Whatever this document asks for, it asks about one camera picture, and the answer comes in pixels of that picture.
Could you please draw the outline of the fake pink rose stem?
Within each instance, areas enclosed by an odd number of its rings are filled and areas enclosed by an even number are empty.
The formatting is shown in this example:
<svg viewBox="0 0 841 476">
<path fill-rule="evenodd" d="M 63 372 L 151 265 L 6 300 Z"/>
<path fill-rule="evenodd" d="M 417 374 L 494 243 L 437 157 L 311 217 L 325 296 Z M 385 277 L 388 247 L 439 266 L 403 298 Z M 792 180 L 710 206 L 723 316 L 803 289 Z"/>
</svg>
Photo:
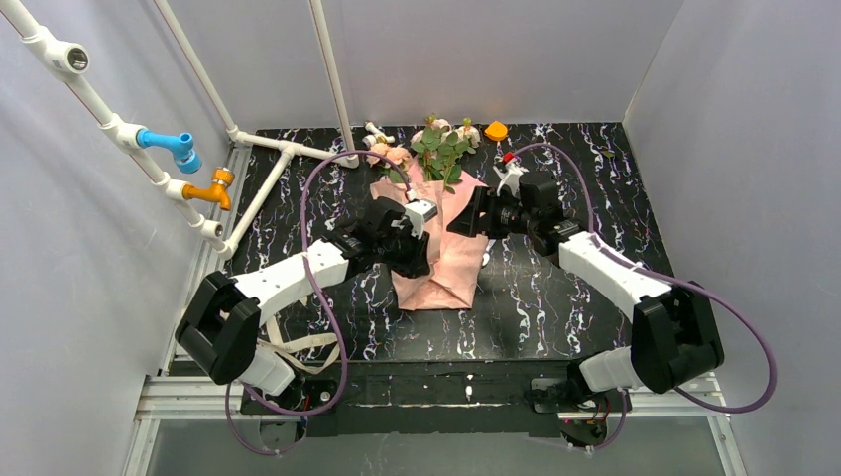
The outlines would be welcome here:
<svg viewBox="0 0 841 476">
<path fill-rule="evenodd" d="M 375 143 L 369 147 L 365 161 L 373 169 L 381 172 L 392 183 L 404 183 L 405 176 L 413 161 L 412 153 L 400 146 L 387 143 Z"/>
</svg>

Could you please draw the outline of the pink wrapping paper sheet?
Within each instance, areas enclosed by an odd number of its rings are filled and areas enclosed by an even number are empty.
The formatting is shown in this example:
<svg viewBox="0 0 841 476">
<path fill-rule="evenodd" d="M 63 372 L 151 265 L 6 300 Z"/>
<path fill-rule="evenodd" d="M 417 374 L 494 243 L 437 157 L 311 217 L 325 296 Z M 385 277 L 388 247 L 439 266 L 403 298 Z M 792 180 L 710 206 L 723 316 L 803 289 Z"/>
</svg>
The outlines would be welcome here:
<svg viewBox="0 0 841 476">
<path fill-rule="evenodd" d="M 449 192 L 441 181 L 426 181 L 418 165 L 410 166 L 408 174 L 413 191 L 419 198 L 434 201 L 438 215 L 426 226 L 430 235 L 427 250 L 430 274 L 416 279 L 392 274 L 398 308 L 406 311 L 470 309 L 488 238 L 451 233 L 446 226 L 468 205 L 474 188 L 484 183 L 463 172 L 461 182 L 454 192 Z"/>
</svg>

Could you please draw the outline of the fake cream rose stem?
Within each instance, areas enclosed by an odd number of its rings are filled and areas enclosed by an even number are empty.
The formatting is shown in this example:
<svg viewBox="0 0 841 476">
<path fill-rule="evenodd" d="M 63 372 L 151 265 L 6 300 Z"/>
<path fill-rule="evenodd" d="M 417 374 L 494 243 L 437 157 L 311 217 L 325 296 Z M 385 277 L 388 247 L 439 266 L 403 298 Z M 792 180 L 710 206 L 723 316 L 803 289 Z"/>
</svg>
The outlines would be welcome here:
<svg viewBox="0 0 841 476">
<path fill-rule="evenodd" d="M 446 192 L 455 194 L 455 187 L 462 183 L 461 158 L 476 153 L 480 143 L 478 128 L 470 117 L 462 120 L 459 127 L 438 121 L 440 142 L 435 151 L 433 172 L 431 176 L 443 182 Z"/>
</svg>

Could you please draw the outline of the fake white rose stem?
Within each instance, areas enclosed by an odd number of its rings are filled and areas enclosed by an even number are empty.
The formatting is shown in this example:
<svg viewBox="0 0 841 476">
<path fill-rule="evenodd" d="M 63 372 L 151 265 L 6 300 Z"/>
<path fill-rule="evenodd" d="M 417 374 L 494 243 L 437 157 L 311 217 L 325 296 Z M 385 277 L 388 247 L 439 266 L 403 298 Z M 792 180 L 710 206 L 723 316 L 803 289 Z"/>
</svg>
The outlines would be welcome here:
<svg viewBox="0 0 841 476">
<path fill-rule="evenodd" d="M 447 120 L 434 114 L 426 116 L 424 121 L 423 129 L 415 132 L 411 138 L 411 150 L 415 153 L 417 164 L 423 169 L 426 181 L 444 180 L 446 158 L 439 157 L 438 149 L 446 144 L 453 127 Z"/>
</svg>

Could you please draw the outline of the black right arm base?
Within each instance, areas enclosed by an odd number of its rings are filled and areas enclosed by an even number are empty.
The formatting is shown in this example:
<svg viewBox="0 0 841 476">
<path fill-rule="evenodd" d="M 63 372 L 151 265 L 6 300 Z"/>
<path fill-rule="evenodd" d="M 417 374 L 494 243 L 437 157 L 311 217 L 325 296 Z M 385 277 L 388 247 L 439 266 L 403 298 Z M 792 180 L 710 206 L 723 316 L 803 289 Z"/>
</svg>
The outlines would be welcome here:
<svg viewBox="0 0 841 476">
<path fill-rule="evenodd" d="M 532 379 L 525 398 L 537 414 L 590 413 L 585 419 L 565 420 L 561 436 L 568 449 L 594 453 L 616 439 L 632 406 L 626 390 L 591 390 L 580 369 L 582 362 L 570 361 L 564 378 Z"/>
</svg>

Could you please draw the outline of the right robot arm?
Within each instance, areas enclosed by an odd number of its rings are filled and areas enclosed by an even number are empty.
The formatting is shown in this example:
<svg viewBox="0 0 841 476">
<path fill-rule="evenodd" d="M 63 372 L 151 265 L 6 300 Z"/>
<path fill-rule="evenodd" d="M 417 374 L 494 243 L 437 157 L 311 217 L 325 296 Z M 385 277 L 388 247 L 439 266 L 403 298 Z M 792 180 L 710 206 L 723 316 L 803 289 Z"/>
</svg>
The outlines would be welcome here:
<svg viewBox="0 0 841 476">
<path fill-rule="evenodd" d="M 698 285 L 686 289 L 651 278 L 587 231 L 564 212 L 549 173 L 523 174 L 516 192 L 475 187 L 446 229 L 489 239 L 525 235 L 538 255 L 583 280 L 628 318 L 629 345 L 568 365 L 561 387 L 572 398 L 640 387 L 662 394 L 724 362 L 712 306 Z"/>
</svg>

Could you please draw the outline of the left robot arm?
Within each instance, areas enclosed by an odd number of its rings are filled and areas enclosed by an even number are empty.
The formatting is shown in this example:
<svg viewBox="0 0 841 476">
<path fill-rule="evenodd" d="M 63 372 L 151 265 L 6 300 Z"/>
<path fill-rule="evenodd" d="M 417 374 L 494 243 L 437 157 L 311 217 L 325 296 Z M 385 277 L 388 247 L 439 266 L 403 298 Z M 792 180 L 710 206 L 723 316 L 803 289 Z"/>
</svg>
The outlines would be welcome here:
<svg viewBox="0 0 841 476">
<path fill-rule="evenodd" d="M 282 350 L 259 343 L 260 328 L 315 288 L 342 284 L 376 264 L 405 278 L 428 275 L 426 228 L 436 214 L 426 199 L 400 204 L 380 196 L 361 217 L 335 226 L 304 252 L 235 277 L 215 271 L 199 283 L 176 341 L 215 384 L 239 381 L 278 396 L 295 372 Z"/>
</svg>

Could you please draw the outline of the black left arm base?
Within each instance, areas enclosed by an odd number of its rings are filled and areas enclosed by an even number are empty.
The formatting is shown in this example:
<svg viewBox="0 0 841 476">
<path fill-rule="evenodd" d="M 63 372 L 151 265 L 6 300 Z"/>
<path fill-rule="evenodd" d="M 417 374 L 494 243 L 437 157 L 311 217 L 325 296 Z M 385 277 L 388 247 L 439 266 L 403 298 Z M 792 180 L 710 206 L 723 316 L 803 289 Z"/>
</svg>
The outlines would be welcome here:
<svg viewBox="0 0 841 476">
<path fill-rule="evenodd" d="M 278 396 L 271 396 L 256 389 L 255 393 L 275 407 L 296 412 L 317 410 L 319 414 L 333 413 L 333 409 L 322 410 L 338 390 L 338 381 L 327 377 L 295 377 Z M 278 412 L 267 408 L 247 390 L 242 392 L 240 411 L 243 415 L 277 415 Z"/>
</svg>

